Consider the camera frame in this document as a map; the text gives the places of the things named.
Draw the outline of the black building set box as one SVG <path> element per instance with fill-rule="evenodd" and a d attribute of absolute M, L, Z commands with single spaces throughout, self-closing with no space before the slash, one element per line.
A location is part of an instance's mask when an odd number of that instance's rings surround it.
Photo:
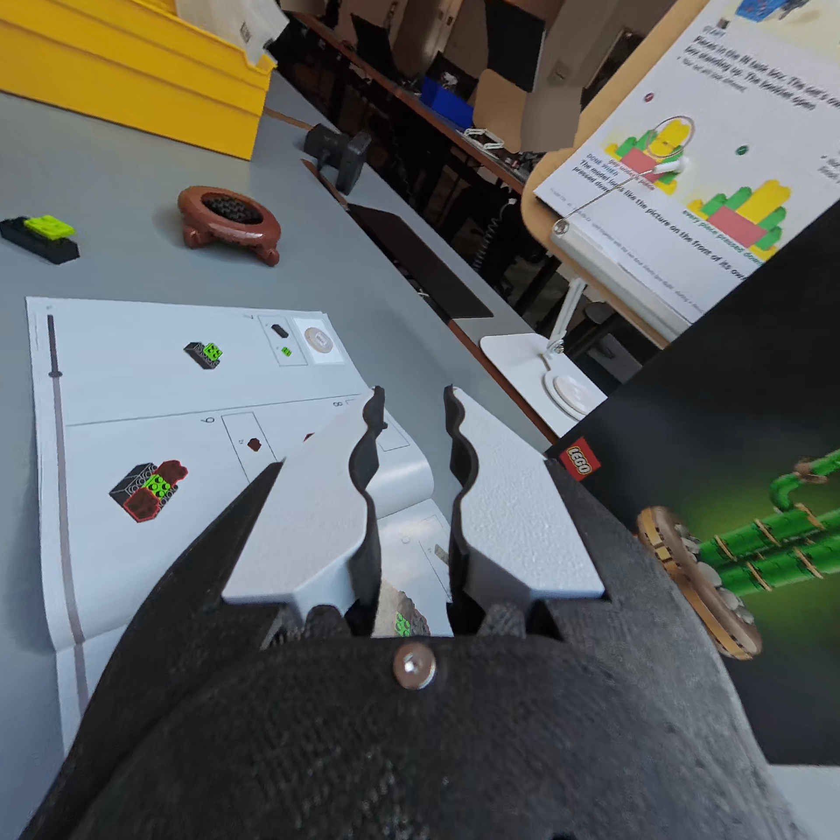
<path fill-rule="evenodd" d="M 773 764 L 838 766 L 839 208 L 549 456 L 636 533 Z"/>

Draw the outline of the grey desk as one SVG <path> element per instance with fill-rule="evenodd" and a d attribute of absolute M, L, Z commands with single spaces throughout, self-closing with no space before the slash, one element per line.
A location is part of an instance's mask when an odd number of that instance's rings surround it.
<path fill-rule="evenodd" d="M 2 96 L 2 218 L 54 215 L 76 228 L 80 248 L 79 259 L 52 266 L 2 241 L 2 838 L 19 836 L 64 758 L 39 568 L 27 296 L 326 312 L 428 458 L 443 512 L 457 489 L 446 385 L 465 388 L 533 447 L 549 446 L 304 166 L 303 134 L 264 116 L 252 159 L 241 161 Z M 238 248 L 185 247 L 175 203 L 192 185 L 268 207 L 281 225 L 279 265 Z"/>

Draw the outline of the black flat panel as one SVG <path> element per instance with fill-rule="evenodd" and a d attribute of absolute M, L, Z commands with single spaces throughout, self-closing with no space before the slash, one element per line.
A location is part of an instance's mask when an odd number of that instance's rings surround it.
<path fill-rule="evenodd" d="M 401 217 L 358 204 L 348 213 L 444 322 L 489 319 L 493 312 Z"/>

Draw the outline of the building instruction booklet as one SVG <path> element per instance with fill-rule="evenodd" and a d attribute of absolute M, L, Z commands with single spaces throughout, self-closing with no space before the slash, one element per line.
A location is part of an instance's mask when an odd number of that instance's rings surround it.
<path fill-rule="evenodd" d="M 46 297 L 26 311 L 40 573 L 68 755 L 161 575 L 369 387 L 320 311 Z"/>

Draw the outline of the black desk clamp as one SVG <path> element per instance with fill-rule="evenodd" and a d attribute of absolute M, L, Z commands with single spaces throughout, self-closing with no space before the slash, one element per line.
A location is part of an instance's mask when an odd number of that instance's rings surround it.
<path fill-rule="evenodd" d="M 319 123 L 308 131 L 303 150 L 315 159 L 317 173 L 325 166 L 337 170 L 334 185 L 339 193 L 347 196 L 360 179 L 371 142 L 372 137 L 366 131 L 349 136 Z"/>

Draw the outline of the yellow plastic bin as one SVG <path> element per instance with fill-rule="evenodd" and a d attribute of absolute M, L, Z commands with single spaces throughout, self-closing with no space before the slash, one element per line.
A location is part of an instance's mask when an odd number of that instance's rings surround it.
<path fill-rule="evenodd" d="M 244 161 L 275 66 L 174 2 L 1 2 L 2 92 Z"/>

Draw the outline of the blue plastic bin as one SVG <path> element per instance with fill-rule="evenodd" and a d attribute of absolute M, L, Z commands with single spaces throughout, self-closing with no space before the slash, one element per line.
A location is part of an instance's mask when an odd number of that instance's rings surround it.
<path fill-rule="evenodd" d="M 453 123 L 458 130 L 473 127 L 474 108 L 457 92 L 446 89 L 429 76 L 423 78 L 420 102 L 440 117 Z"/>

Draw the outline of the brown round brick pot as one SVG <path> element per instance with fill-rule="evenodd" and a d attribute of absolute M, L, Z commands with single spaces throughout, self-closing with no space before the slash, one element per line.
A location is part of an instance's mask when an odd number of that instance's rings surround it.
<path fill-rule="evenodd" d="M 250 251 L 269 267 L 278 265 L 280 224 L 254 199 L 220 187 L 193 185 L 179 193 L 176 204 L 189 249 L 222 242 Z"/>

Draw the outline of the long wooden workbench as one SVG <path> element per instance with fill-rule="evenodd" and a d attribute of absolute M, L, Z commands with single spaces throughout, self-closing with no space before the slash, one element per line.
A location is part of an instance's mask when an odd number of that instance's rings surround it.
<path fill-rule="evenodd" d="M 451 144 L 458 146 L 470 159 L 476 161 L 480 166 L 485 167 L 498 180 L 507 184 L 514 193 L 519 196 L 523 194 L 525 182 L 519 179 L 518 174 L 514 170 L 499 161 L 489 150 L 473 143 L 463 131 L 458 130 L 458 126 L 453 122 L 422 103 L 419 95 L 415 95 L 382 75 L 378 69 L 375 69 L 369 62 L 358 56 L 350 46 L 344 44 L 330 28 L 325 27 L 315 16 L 295 12 L 289 13 L 289 16 L 295 18 L 302 26 L 315 33 L 319 40 L 338 51 L 345 61 L 363 73 L 366 80 L 377 84 L 384 90 L 390 100 L 401 102 L 404 106 L 411 109 L 419 118 L 423 119 L 437 132 L 446 137 Z"/>

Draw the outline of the plywood chair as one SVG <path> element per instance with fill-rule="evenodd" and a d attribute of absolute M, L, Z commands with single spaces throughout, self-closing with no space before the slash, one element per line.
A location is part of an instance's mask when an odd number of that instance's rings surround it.
<path fill-rule="evenodd" d="M 473 124 L 478 130 L 493 134 L 509 152 L 533 151 L 522 140 L 522 120 L 532 97 L 507 78 L 490 68 L 484 69 L 476 87 Z"/>

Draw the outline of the black and lime brick assembly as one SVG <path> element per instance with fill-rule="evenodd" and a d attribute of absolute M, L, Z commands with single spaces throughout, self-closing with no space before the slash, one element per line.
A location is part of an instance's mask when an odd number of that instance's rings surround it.
<path fill-rule="evenodd" d="M 80 257 L 77 243 L 71 238 L 49 238 L 28 227 L 30 217 L 10 217 L 1 221 L 1 236 L 12 245 L 49 262 L 54 266 L 64 265 Z"/>

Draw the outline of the white cloth bag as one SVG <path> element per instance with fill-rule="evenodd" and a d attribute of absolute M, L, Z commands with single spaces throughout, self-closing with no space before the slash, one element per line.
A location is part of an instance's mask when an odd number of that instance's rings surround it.
<path fill-rule="evenodd" d="M 256 66 L 288 26 L 275 1 L 175 1 L 178 17 L 242 49 Z"/>

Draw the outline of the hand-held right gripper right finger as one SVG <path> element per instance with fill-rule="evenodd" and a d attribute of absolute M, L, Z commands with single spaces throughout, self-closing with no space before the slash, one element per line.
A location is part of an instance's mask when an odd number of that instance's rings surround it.
<path fill-rule="evenodd" d="M 449 467 L 460 484 L 450 523 L 449 624 L 476 634 L 495 606 L 525 621 L 538 602 L 605 593 L 548 460 L 461 388 L 444 390 Z"/>

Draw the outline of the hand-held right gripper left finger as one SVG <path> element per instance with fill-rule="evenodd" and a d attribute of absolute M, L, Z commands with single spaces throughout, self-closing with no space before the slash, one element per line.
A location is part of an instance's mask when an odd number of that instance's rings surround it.
<path fill-rule="evenodd" d="M 376 386 L 286 457 L 226 582 L 226 603 L 279 603 L 301 620 L 334 606 L 353 635 L 372 635 L 382 550 L 367 488 L 384 412 Z"/>

